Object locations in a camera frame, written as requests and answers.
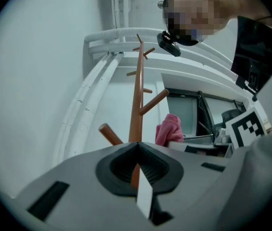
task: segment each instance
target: pink cloth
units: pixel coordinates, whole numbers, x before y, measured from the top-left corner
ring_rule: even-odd
[[[169,141],[183,142],[181,120],[179,117],[168,114],[161,125],[157,125],[155,144],[167,146]]]

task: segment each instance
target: wooden coat rack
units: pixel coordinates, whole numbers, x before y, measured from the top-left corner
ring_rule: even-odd
[[[144,42],[141,41],[139,35],[137,38],[140,42],[140,47],[133,49],[133,51],[139,51],[137,70],[131,73],[128,73],[127,76],[136,75],[135,88],[134,88],[134,98],[132,106],[132,115],[131,115],[131,124],[130,124],[130,133],[129,133],[129,142],[141,142],[142,141],[142,119],[143,115],[156,106],[161,100],[169,95],[169,91],[164,89],[160,92],[155,98],[153,98],[148,104],[143,106],[144,92],[152,93],[152,90],[144,88],[144,58],[147,60],[147,55],[155,50],[152,48],[144,53]],[[108,126],[108,124],[103,124],[99,127],[99,131],[102,135],[112,144],[118,145],[123,142],[115,134],[115,132]],[[139,185],[139,174],[140,166],[136,165],[133,174],[131,185],[138,188]]]

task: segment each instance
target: person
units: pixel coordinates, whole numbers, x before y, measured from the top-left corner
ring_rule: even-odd
[[[272,28],[272,4],[262,0],[164,0],[162,9],[169,33],[179,43],[190,41],[185,45],[202,42],[238,16]]]

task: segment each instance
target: pink towel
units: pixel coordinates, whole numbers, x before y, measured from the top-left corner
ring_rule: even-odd
[[[181,120],[168,114],[161,125],[156,127],[155,144],[166,146],[169,141],[183,142]]]

